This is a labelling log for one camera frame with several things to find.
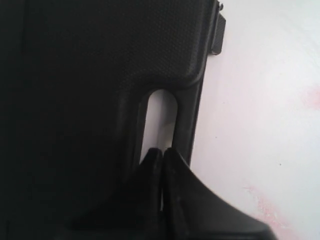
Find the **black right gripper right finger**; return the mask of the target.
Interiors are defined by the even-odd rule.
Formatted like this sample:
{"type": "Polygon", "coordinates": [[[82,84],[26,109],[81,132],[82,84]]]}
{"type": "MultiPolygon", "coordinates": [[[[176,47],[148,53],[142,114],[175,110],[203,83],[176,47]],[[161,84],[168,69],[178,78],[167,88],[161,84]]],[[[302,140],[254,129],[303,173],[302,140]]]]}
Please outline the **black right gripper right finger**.
{"type": "Polygon", "coordinates": [[[173,148],[162,165],[163,211],[169,240],[275,240],[271,228],[207,188],[173,148]]]}

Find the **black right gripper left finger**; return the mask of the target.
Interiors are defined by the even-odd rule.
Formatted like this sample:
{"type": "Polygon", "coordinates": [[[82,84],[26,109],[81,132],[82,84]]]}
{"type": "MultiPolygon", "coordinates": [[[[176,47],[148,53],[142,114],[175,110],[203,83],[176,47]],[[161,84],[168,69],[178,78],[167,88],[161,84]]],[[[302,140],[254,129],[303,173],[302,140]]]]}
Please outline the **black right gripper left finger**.
{"type": "Polygon", "coordinates": [[[151,148],[132,176],[102,204],[73,219],[65,240],[161,240],[163,154],[151,148]]]}

